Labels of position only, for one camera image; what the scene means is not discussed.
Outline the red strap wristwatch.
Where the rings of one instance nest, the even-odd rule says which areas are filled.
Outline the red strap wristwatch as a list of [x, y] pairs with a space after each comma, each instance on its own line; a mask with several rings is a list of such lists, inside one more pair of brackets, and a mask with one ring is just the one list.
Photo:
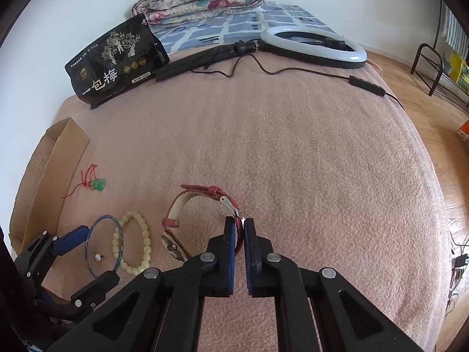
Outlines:
[[239, 205], [215, 185], [182, 185], [162, 219], [162, 243], [177, 261], [185, 262], [198, 253], [202, 239], [215, 233], [224, 216], [235, 222], [235, 255], [243, 246], [243, 221]]

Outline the blue bangle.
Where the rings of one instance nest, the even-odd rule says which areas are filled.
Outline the blue bangle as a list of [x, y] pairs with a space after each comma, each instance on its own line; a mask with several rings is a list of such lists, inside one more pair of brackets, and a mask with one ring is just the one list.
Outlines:
[[[84, 263], [93, 279], [104, 272], [107, 267], [117, 272], [123, 261], [123, 226], [110, 214], [99, 216], [90, 226], [84, 242]], [[95, 261], [100, 253], [106, 258]]]

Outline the cardboard box tray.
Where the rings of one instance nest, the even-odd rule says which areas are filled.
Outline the cardboard box tray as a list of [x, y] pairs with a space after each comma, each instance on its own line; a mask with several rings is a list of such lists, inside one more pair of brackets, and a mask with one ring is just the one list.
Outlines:
[[57, 233], [64, 197], [89, 143], [71, 118], [46, 130], [34, 150], [18, 188], [10, 219], [10, 242], [23, 252], [41, 233]]

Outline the pink fleece blanket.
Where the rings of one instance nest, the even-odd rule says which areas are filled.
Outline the pink fleece blanket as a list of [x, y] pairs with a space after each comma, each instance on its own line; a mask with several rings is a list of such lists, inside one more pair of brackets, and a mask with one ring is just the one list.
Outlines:
[[[101, 215], [123, 226], [120, 281], [44, 351], [162, 351], [162, 274], [179, 269], [162, 219], [182, 185], [222, 188], [257, 235], [294, 261], [318, 351], [430, 351], [450, 275], [443, 196], [407, 113], [268, 53], [148, 82], [97, 109], [65, 100], [89, 138], [55, 235]], [[67, 298], [93, 279], [84, 247], [42, 285]], [[234, 291], [205, 299], [196, 351], [279, 351], [274, 300], [248, 293], [244, 250]]]

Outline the black snack bag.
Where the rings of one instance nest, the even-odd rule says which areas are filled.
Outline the black snack bag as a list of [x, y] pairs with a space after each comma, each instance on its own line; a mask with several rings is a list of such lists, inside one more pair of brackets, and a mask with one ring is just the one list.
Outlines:
[[95, 109], [144, 83], [169, 63], [145, 15], [111, 29], [74, 56], [64, 69], [77, 97]]

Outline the blue checked bed sheet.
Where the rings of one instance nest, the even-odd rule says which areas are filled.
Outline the blue checked bed sheet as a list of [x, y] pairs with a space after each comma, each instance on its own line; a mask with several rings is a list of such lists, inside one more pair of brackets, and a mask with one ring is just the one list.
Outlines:
[[235, 14], [182, 23], [172, 27], [151, 26], [168, 54], [209, 45], [258, 40], [261, 32], [275, 26], [306, 26], [332, 32], [333, 29], [307, 10], [295, 5], [266, 2], [260, 7]]

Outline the orange box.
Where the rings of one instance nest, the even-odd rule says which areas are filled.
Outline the orange box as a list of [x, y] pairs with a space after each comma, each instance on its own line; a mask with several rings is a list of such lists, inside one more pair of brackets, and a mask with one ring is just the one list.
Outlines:
[[457, 130], [457, 134], [463, 138], [464, 141], [469, 139], [469, 120], [467, 120], [461, 127]]

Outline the black metal rack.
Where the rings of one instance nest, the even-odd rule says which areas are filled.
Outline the black metal rack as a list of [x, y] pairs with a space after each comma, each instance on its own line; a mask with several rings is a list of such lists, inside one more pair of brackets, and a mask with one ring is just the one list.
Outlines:
[[429, 97], [438, 95], [468, 111], [468, 93], [444, 70], [444, 58], [428, 43], [421, 43], [414, 56], [410, 74], [421, 81]]

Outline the hanging clothes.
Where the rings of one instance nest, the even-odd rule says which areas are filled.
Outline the hanging clothes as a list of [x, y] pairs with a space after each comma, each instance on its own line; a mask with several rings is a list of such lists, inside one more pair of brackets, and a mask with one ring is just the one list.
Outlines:
[[442, 3], [442, 18], [441, 37], [455, 53], [466, 59], [468, 56], [468, 35], [444, 2]]

